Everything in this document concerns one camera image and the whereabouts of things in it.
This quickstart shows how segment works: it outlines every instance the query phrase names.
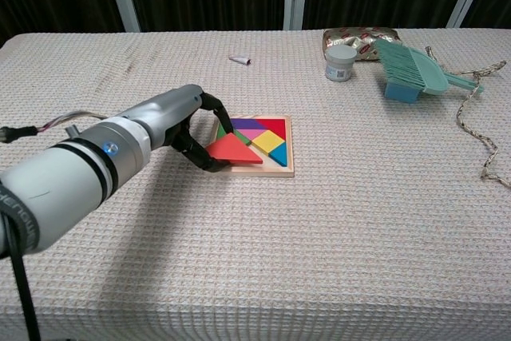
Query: red triangle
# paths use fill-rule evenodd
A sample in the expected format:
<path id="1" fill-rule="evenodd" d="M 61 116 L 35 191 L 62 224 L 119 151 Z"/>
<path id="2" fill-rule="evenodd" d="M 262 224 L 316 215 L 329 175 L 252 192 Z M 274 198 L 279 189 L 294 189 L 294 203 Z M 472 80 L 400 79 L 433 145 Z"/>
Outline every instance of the red triangle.
<path id="1" fill-rule="evenodd" d="M 258 123 L 270 129 L 275 135 L 286 140 L 286 121 L 284 119 L 256 119 Z"/>
<path id="2" fill-rule="evenodd" d="M 248 148 L 234 133 L 228 133 L 206 147 L 209 155 L 233 164 L 262 164 L 263 159 Z"/>

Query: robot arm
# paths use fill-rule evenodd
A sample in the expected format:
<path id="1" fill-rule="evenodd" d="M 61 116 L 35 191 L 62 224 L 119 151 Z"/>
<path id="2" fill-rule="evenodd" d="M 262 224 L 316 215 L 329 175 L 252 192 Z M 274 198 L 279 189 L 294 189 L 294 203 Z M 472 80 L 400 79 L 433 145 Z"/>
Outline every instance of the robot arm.
<path id="1" fill-rule="evenodd" d="M 0 211 L 15 223 L 22 253 L 43 251 L 139 173 L 153 150 L 172 146 L 197 167 L 229 163 L 210 157 L 188 131 L 198 109 L 212 110 L 233 132 L 222 103 L 198 85 L 184 85 L 135 105 L 0 174 Z M 0 221 L 0 258 L 6 256 Z"/>

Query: white tablecloth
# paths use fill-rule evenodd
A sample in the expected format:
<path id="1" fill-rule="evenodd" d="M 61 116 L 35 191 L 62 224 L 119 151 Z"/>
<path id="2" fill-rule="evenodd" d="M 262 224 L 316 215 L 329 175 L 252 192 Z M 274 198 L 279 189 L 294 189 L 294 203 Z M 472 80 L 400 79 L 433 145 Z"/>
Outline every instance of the white tablecloth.
<path id="1" fill-rule="evenodd" d="M 511 59 L 508 30 L 398 32 L 450 70 Z M 511 191 L 481 180 L 489 151 L 456 125 L 467 92 L 385 99 L 378 62 L 328 81 L 322 34 L 28 34 L 4 45 L 0 125 L 111 115 L 187 83 L 231 114 L 292 119 L 294 178 L 211 175 L 160 149 L 26 256 L 45 339 L 509 339 Z M 483 84 L 464 117 L 499 145 L 493 170 L 511 177 L 511 66 Z M 206 144 L 213 121 L 198 112 L 192 135 Z M 59 127 L 1 145 L 0 171 L 64 138 Z M 0 281 L 0 339 L 26 339 L 9 260 Z"/>

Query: brush bristles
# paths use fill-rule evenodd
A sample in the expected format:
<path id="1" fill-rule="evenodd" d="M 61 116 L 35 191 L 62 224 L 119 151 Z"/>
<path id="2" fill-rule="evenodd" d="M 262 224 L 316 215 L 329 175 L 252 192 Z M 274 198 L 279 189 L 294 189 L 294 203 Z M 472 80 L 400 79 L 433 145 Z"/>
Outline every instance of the brush bristles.
<path id="1" fill-rule="evenodd" d="M 383 39 L 378 39 L 375 45 L 387 77 L 405 85 L 426 87 L 409 48 Z"/>

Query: yellow square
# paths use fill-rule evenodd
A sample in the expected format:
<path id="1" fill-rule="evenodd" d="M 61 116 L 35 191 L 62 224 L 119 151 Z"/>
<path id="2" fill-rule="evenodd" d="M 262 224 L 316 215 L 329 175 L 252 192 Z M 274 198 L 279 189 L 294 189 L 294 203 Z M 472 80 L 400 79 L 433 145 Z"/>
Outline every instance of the yellow square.
<path id="1" fill-rule="evenodd" d="M 269 130 L 261 133 L 258 137 L 252 140 L 252 144 L 266 156 L 268 156 L 273 149 L 277 148 L 282 143 L 284 143 L 284 140 Z"/>

